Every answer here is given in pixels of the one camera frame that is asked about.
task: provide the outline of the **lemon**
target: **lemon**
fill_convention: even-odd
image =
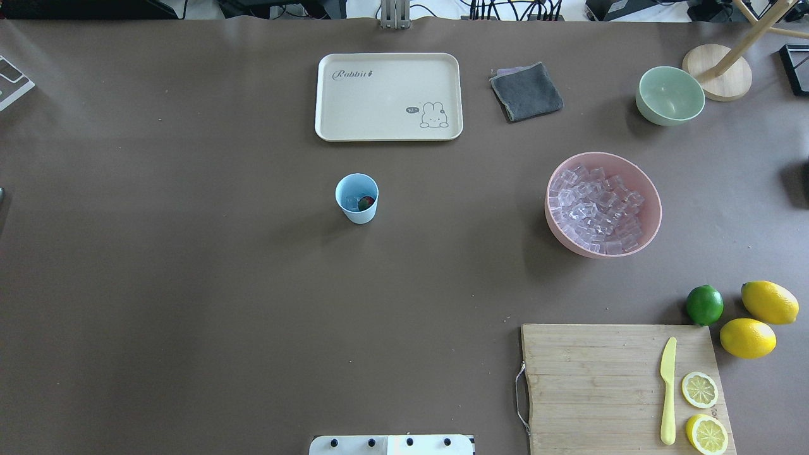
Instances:
[[[710,415],[691,416],[685,423],[685,434],[691,445],[704,455],[719,455],[727,450],[727,430]]]
[[[764,322],[740,317],[719,330],[725,351],[742,359],[758,359],[775,349],[775,333]]]
[[[795,296],[769,281],[743,284],[742,303],[753,317],[769,324],[791,324],[798,316],[798,300]]]
[[[699,325],[711,325],[719,320],[725,303],[714,287],[704,284],[694,287],[685,300],[685,312]]]
[[[703,372],[690,372],[683,378],[685,401],[700,409],[708,409],[716,404],[718,390],[714,380]]]

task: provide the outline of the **round wooden base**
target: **round wooden base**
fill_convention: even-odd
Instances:
[[[712,77],[710,71],[722,60],[731,48],[723,45],[702,45],[691,49],[683,59],[683,70],[693,76],[705,91],[705,96],[715,101],[738,100],[750,90],[753,82],[750,64],[739,57],[725,74]]]

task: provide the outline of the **wooden pole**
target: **wooden pole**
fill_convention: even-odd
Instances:
[[[756,41],[759,40],[769,29],[776,23],[798,0],[778,0],[773,7],[767,11],[760,20],[754,25],[752,30],[742,38],[742,40],[733,48],[719,63],[711,70],[711,76],[717,78],[727,71],[743,53],[750,49]]]
[[[744,17],[748,18],[750,23],[758,22],[758,18],[753,15],[750,9],[742,3],[742,0],[733,0],[733,4],[739,8],[739,11],[742,12]],[[809,40],[809,33],[806,32],[798,32],[797,30],[786,30],[785,28],[775,28],[771,27],[767,32],[777,33],[778,35],[784,36],[792,36],[794,38],[803,38],[804,40]]]

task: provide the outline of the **lemon slice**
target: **lemon slice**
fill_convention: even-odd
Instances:
[[[727,450],[727,431],[710,415],[695,414],[685,423],[685,434],[703,455],[720,455]]]
[[[719,399],[719,388],[703,372],[690,372],[683,378],[685,401],[700,409],[708,409]]]

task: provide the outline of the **black frame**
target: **black frame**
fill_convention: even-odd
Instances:
[[[801,80],[798,77],[798,72],[795,71],[795,68],[804,63],[806,59],[802,60],[796,66],[792,60],[792,55],[790,54],[792,52],[805,53],[806,56],[809,57],[809,45],[784,45],[784,47],[778,51],[778,53],[781,54],[781,61],[784,63],[786,77],[790,80],[792,92],[796,96],[809,96],[809,87],[801,87]]]

